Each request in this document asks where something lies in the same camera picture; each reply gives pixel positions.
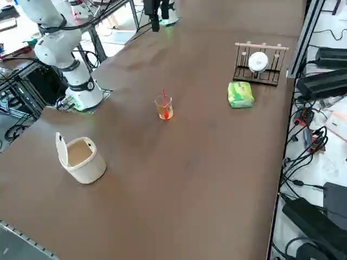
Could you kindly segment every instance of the red straw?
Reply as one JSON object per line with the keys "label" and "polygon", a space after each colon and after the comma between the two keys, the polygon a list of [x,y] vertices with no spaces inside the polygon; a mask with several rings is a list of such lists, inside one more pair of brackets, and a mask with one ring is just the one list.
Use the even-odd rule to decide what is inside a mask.
{"label": "red straw", "polygon": [[[166,106],[165,89],[163,89],[163,105]],[[164,118],[165,119],[169,118],[169,112],[166,108],[165,108],[165,112],[164,112]]]}
{"label": "red straw", "polygon": [[166,106],[165,89],[163,89],[163,105]]}

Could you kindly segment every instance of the white robotic arm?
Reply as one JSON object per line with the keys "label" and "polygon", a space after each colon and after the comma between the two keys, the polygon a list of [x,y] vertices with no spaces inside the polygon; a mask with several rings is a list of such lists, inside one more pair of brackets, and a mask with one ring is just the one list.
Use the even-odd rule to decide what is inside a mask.
{"label": "white robotic arm", "polygon": [[102,91],[92,79],[86,65],[72,56],[72,50],[81,41],[82,32],[60,30],[59,27],[75,26],[60,14],[50,0],[18,0],[25,14],[41,28],[48,28],[35,46],[35,54],[43,63],[59,68],[69,83],[66,91],[82,111],[102,101]]}

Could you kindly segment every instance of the cup lid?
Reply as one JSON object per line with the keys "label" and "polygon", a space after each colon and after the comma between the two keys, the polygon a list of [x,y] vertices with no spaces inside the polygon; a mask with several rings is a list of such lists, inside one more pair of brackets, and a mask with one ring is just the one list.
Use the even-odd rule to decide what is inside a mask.
{"label": "cup lid", "polygon": [[56,149],[58,150],[58,156],[60,160],[63,162],[65,166],[68,166],[66,143],[64,141],[64,138],[61,136],[59,132],[55,134],[55,144],[56,144]]}

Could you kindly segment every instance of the electronic equipment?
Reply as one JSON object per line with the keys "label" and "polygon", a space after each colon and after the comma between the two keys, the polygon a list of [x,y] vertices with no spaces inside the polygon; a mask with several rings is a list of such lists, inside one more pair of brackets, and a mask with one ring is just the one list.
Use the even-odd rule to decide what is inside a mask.
{"label": "electronic equipment", "polygon": [[324,187],[323,207],[327,209],[327,217],[341,229],[347,230],[347,187],[334,183],[325,183]]}
{"label": "electronic equipment", "polygon": [[[304,129],[304,143],[305,147],[308,148],[308,152],[312,153],[320,145],[322,145],[324,137],[321,134],[313,134],[313,130],[306,128]],[[325,152],[325,145],[322,146],[319,151]]]}
{"label": "electronic equipment", "polygon": [[293,123],[299,126],[310,126],[313,117],[314,112],[312,111],[312,109],[303,107],[302,109],[298,109],[298,111],[296,112]]}
{"label": "electronic equipment", "polygon": [[316,246],[305,243],[297,250],[297,260],[330,260],[319,248]]}
{"label": "electronic equipment", "polygon": [[320,47],[316,53],[314,63],[317,67],[324,69],[346,69],[347,50]]}
{"label": "electronic equipment", "polygon": [[347,93],[347,69],[301,78],[297,88],[307,100],[344,95]]}
{"label": "electronic equipment", "polygon": [[347,259],[347,231],[339,228],[326,215],[304,198],[291,200],[284,197],[286,204],[282,212],[302,230],[308,238],[316,241],[317,247],[337,260]]}
{"label": "electronic equipment", "polygon": [[30,80],[30,83],[47,105],[54,106],[58,97],[65,96],[67,85],[65,85],[58,74],[49,67],[37,68],[26,78]]}
{"label": "electronic equipment", "polygon": [[5,5],[0,9],[0,20],[5,18],[18,17],[19,13],[13,5]]}

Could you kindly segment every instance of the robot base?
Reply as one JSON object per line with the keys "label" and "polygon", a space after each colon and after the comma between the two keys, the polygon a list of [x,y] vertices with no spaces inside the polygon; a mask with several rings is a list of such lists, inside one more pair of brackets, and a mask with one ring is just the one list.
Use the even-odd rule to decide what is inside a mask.
{"label": "robot base", "polygon": [[78,111],[83,111],[88,108],[97,106],[104,98],[101,89],[95,83],[95,87],[92,91],[72,91],[68,88],[65,91],[67,96],[72,97],[73,102],[75,103],[74,108]]}

